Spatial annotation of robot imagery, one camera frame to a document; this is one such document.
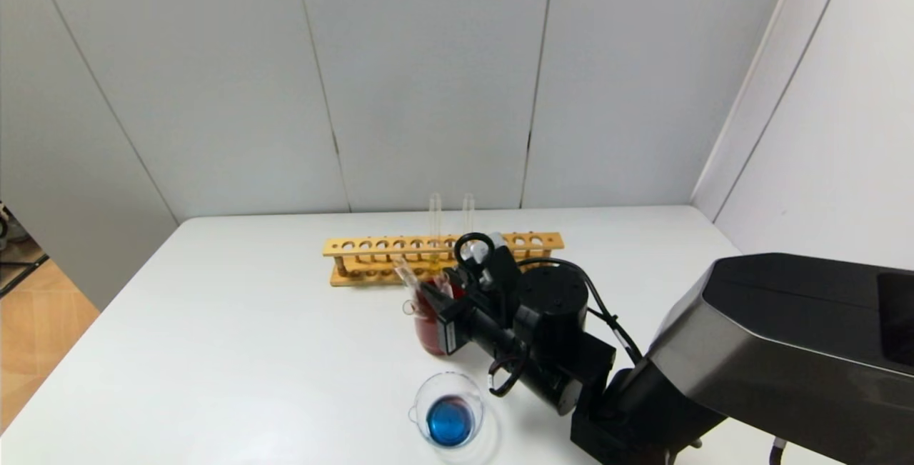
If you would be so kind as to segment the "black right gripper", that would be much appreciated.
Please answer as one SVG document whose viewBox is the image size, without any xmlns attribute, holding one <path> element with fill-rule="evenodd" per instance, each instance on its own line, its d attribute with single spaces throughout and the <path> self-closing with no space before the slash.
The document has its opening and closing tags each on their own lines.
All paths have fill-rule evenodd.
<svg viewBox="0 0 914 465">
<path fill-rule="evenodd" d="M 435 316 L 438 347 L 450 356 L 467 344 L 475 344 L 489 356 L 519 352 L 515 336 L 493 315 L 471 299 L 461 298 L 463 289 L 453 281 L 422 281 L 414 304 L 418 315 Z"/>
</svg>

